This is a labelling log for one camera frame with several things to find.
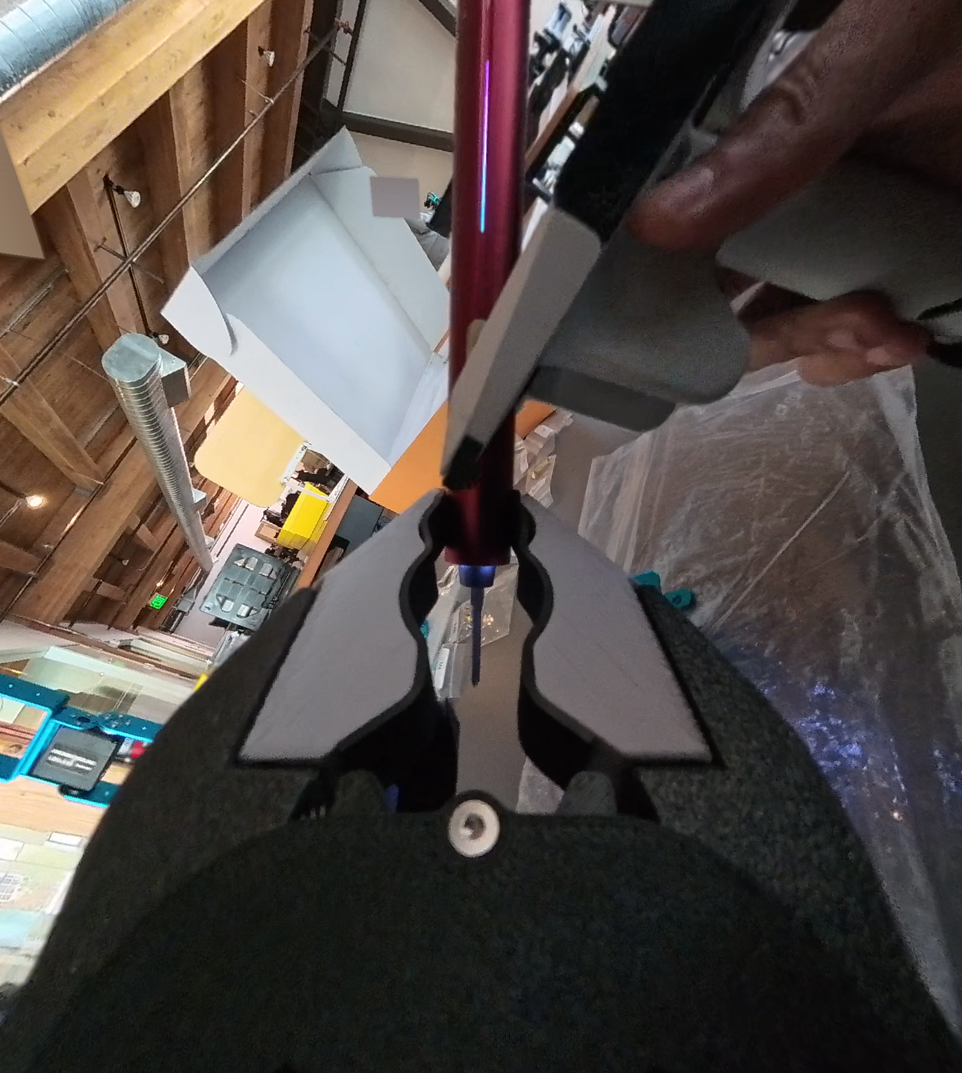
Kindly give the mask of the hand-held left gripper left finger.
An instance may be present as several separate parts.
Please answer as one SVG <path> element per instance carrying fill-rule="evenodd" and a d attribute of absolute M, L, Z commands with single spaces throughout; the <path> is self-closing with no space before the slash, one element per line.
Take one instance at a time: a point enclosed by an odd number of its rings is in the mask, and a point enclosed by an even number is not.
<path fill-rule="evenodd" d="M 431 491 L 334 568 L 240 747 L 252 765 L 419 765 L 446 711 L 421 623 L 444 514 Z"/>

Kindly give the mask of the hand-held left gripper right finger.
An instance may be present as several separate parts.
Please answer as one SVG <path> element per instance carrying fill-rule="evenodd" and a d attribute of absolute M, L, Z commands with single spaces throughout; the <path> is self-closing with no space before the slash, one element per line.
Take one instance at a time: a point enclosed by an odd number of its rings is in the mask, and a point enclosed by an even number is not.
<path fill-rule="evenodd" d="M 517 599 L 530 621 L 518 735 L 534 765 L 706 765 L 712 750 L 628 575 L 532 499 Z"/>

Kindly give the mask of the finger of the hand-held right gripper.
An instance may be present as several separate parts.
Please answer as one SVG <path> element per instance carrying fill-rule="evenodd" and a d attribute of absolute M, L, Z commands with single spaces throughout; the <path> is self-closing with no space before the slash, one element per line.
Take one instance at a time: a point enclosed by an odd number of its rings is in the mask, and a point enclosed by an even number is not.
<path fill-rule="evenodd" d="M 469 351 L 448 400 L 445 488 L 468 488 L 541 355 L 600 260 L 595 232 L 560 208 L 541 218 Z"/>

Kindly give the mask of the blue perforated metal bracket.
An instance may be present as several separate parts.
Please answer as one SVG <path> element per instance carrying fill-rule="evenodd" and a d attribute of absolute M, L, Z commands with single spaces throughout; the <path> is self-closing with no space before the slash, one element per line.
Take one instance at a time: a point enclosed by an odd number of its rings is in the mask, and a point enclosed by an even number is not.
<path fill-rule="evenodd" d="M 645 571 L 630 577 L 638 589 L 654 590 L 665 598 L 674 609 L 689 611 L 696 606 L 696 596 L 689 588 L 666 589 L 661 575 L 656 571 Z"/>

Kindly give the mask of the red electric screwdriver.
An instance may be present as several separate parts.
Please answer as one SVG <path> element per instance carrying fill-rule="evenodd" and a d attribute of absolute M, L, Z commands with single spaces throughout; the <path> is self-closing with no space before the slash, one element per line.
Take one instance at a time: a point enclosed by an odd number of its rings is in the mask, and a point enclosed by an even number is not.
<path fill-rule="evenodd" d="M 460 2 L 457 12 L 452 175 L 452 334 L 447 446 L 471 352 L 470 330 L 494 308 L 522 244 L 529 2 Z M 447 560 L 470 590 L 471 682 L 482 677 L 484 591 L 510 559 L 514 418 L 474 452 L 469 482 L 452 491 L 455 540 Z"/>

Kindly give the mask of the person's right hand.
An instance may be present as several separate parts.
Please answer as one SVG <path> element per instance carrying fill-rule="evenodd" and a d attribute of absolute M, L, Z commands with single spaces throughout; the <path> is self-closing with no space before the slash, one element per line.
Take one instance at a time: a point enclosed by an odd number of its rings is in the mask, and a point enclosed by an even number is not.
<path fill-rule="evenodd" d="M 962 195 L 962 1 L 841 2 L 714 148 L 635 206 L 669 250 L 715 250 L 850 151 Z"/>

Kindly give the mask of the grey metal tray stack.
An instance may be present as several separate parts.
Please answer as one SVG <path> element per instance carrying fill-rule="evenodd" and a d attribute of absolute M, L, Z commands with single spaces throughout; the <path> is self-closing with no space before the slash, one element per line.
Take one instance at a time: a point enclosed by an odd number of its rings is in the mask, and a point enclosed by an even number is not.
<path fill-rule="evenodd" d="M 225 629 L 253 634 L 291 589 L 296 576 L 297 570 L 286 560 L 235 544 L 199 611 Z"/>

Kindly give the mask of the pile of small screw bags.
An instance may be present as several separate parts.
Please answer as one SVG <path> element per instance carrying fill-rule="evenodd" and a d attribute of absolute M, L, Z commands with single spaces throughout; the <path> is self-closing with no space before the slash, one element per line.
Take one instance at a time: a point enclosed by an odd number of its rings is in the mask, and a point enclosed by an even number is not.
<path fill-rule="evenodd" d="M 459 699 L 472 678 L 472 605 L 470 589 L 459 582 L 458 569 L 436 562 L 438 598 L 423 622 L 429 667 L 438 700 Z M 494 583 L 484 590 L 482 647 L 510 634 L 516 606 L 518 563 L 495 568 Z"/>

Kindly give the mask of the yellow box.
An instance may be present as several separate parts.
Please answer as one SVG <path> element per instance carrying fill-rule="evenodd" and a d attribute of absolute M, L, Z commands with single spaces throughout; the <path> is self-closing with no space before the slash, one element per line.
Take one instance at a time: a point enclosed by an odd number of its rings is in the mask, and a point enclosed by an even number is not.
<path fill-rule="evenodd" d="M 334 503 L 327 493 L 305 484 L 276 536 L 276 543 L 293 553 L 308 554 L 319 539 Z"/>

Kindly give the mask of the orange cardboard box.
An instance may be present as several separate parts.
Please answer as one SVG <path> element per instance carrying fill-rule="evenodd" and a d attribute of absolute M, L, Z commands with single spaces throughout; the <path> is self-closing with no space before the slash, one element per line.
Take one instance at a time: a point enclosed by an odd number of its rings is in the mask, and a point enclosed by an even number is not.
<path fill-rule="evenodd" d="M 524 497 L 551 508 L 557 436 L 573 422 L 568 410 L 527 401 L 515 417 L 512 476 Z M 441 486 L 439 464 L 447 433 L 447 405 L 436 409 L 419 436 L 368 497 L 394 514 L 404 512 L 425 493 Z"/>

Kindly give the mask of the pale yellow rounded panel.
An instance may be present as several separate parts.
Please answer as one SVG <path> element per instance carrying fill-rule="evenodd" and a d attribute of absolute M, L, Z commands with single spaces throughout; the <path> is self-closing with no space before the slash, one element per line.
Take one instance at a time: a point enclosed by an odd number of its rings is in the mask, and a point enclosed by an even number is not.
<path fill-rule="evenodd" d="M 285 493 L 304 442 L 304 436 L 242 388 L 195 450 L 193 466 L 246 503 L 270 508 Z"/>

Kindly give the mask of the open white cardboard box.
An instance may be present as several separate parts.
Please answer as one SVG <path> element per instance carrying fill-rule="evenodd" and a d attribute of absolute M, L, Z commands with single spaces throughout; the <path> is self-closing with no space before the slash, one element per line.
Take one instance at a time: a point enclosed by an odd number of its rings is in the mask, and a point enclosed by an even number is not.
<path fill-rule="evenodd" d="M 449 295 L 340 130 L 199 258 L 171 327 L 370 495 L 447 400 Z"/>

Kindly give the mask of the silver ventilation duct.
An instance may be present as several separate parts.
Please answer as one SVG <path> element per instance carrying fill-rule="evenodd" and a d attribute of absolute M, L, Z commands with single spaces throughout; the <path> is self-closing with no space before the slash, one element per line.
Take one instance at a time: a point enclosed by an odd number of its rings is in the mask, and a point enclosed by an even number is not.
<path fill-rule="evenodd" d="M 0 1 L 0 103 L 128 5 L 127 1 Z"/>
<path fill-rule="evenodd" d="M 102 366 L 172 517 L 199 567 L 211 571 L 214 560 L 202 520 L 206 495 L 192 484 L 175 413 L 178 405 L 190 399 L 188 365 L 154 338 L 127 333 L 106 350 Z"/>

